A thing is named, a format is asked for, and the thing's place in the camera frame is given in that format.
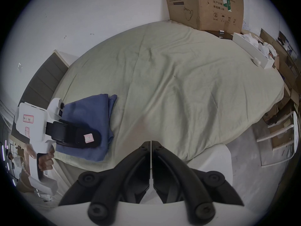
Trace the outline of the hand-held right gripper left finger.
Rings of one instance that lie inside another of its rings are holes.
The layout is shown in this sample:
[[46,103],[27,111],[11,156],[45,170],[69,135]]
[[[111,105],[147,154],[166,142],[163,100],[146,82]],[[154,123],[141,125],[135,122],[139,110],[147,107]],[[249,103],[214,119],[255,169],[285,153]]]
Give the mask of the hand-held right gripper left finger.
[[69,188],[59,206],[90,202],[92,221],[114,221],[118,202],[139,204],[150,186],[151,142],[144,142],[113,169],[86,171]]

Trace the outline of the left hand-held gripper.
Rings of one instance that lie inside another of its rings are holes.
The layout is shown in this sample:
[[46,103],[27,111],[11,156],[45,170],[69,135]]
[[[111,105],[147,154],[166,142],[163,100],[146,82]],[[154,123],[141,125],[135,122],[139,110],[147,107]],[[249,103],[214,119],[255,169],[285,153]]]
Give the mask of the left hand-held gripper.
[[20,103],[14,122],[17,131],[29,139],[32,156],[24,163],[30,185],[38,191],[54,196],[58,190],[56,180],[50,179],[39,168],[39,159],[48,154],[53,143],[75,148],[96,148],[101,144],[101,134],[88,126],[66,123],[62,121],[64,103],[54,98],[47,109]]

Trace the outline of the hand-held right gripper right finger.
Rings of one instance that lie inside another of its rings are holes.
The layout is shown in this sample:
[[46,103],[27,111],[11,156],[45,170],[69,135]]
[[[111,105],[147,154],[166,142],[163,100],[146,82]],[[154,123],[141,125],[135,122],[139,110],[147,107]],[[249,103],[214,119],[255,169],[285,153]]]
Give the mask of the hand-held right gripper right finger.
[[209,223],[214,202],[244,206],[236,190],[219,171],[192,169],[158,141],[152,141],[153,186],[164,204],[185,202],[189,223]]

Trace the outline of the person's left hand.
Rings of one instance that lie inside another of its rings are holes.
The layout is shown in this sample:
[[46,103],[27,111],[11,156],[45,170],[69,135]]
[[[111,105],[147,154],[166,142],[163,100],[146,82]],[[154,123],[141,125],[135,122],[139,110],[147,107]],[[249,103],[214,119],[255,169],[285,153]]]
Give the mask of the person's left hand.
[[[53,158],[54,158],[55,149],[53,145],[51,146],[49,152],[47,154],[43,154],[42,156],[39,156],[38,159],[38,167],[41,171],[47,171],[52,170],[52,165],[54,164]],[[30,174],[30,168],[29,168],[29,159],[37,159],[37,155],[32,149],[32,146],[30,144],[25,144],[24,147],[24,169],[25,171]]]

